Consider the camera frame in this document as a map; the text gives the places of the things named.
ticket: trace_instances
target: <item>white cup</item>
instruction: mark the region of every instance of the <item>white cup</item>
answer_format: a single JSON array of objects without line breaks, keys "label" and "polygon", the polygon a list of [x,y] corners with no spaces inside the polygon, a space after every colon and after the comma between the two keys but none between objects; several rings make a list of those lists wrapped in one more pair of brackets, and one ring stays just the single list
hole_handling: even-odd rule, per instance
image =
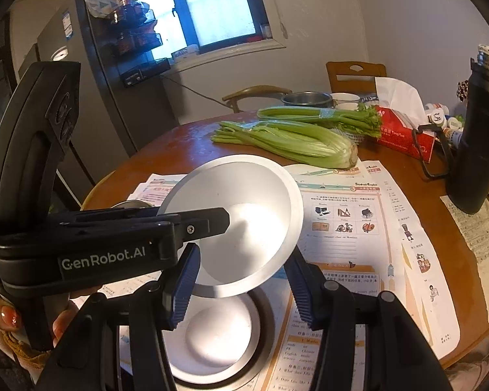
[{"label": "white cup", "polygon": [[357,104],[360,103],[360,97],[349,93],[332,93],[333,106],[338,110],[357,110]]},{"label": "white cup", "polygon": [[335,105],[337,110],[357,110],[359,103],[339,103]]}]

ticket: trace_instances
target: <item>chair backrest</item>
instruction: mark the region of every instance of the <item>chair backrest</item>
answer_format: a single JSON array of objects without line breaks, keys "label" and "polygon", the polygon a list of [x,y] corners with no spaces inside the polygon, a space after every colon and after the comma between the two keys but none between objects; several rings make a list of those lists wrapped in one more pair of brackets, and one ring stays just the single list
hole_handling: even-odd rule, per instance
[{"label": "chair backrest", "polygon": [[239,113],[241,110],[237,106],[237,102],[243,98],[274,97],[281,99],[287,94],[291,94],[291,90],[288,88],[279,88],[273,85],[256,85],[223,97],[223,103],[232,109],[234,113]]},{"label": "chair backrest", "polygon": [[333,93],[375,93],[374,80],[340,80],[338,76],[386,77],[386,66],[362,61],[330,61],[326,64]]}]

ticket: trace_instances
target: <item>silver refrigerator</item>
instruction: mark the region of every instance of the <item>silver refrigerator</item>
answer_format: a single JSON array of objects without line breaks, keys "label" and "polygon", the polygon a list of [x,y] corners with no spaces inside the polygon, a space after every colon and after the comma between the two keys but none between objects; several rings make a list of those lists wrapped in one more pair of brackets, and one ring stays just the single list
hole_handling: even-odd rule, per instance
[{"label": "silver refrigerator", "polygon": [[159,75],[126,87],[124,72],[148,62],[151,53],[115,51],[118,32],[109,19],[95,18],[85,0],[68,0],[27,54],[20,76],[34,61],[65,56],[81,63],[80,116],[71,150],[58,167],[82,203],[105,175],[150,141],[178,125]]}]

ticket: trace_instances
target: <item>celery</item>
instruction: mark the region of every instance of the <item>celery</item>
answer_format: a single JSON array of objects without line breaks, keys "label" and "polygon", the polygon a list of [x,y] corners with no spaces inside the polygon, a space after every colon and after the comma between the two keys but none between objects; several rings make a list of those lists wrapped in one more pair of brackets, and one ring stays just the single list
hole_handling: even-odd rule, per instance
[{"label": "celery", "polygon": [[374,106],[359,104],[359,110],[319,109],[315,107],[277,106],[260,109],[259,119],[290,120],[336,127],[344,132],[379,138],[382,119]]},{"label": "celery", "polygon": [[357,162],[357,146],[318,125],[282,120],[239,124],[222,121],[212,141],[253,145],[296,162],[323,168],[348,168]]}]

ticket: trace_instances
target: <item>bottle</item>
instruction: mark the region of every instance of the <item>bottle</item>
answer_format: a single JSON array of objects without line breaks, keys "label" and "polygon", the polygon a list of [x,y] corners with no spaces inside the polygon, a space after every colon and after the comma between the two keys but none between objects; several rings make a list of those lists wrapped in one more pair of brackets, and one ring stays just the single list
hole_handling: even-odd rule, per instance
[{"label": "bottle", "polygon": [[478,46],[471,70],[466,122],[446,191],[460,210],[475,214],[489,192],[489,46]]},{"label": "bottle", "polygon": [[120,5],[121,6],[131,6],[132,0],[120,0]]},{"label": "bottle", "polygon": [[134,38],[128,31],[120,32],[117,39],[118,54],[122,54],[133,51],[136,48],[134,44]]}]

